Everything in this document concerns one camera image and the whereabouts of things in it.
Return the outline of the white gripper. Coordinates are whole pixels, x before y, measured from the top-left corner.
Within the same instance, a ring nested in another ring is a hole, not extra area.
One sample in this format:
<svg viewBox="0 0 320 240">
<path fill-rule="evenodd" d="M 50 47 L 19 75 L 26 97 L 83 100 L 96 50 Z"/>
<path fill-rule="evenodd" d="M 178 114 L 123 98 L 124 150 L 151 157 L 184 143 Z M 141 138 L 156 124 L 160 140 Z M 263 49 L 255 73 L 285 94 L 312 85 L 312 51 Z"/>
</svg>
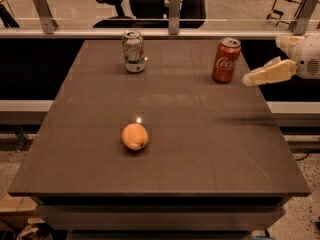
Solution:
<svg viewBox="0 0 320 240">
<path fill-rule="evenodd" d="M 290 80 L 296 73 L 303 79 L 320 79 L 320 37 L 278 36 L 276 46 L 291 54 L 291 59 L 280 56 L 243 76 L 243 84 L 257 86 Z"/>
</svg>

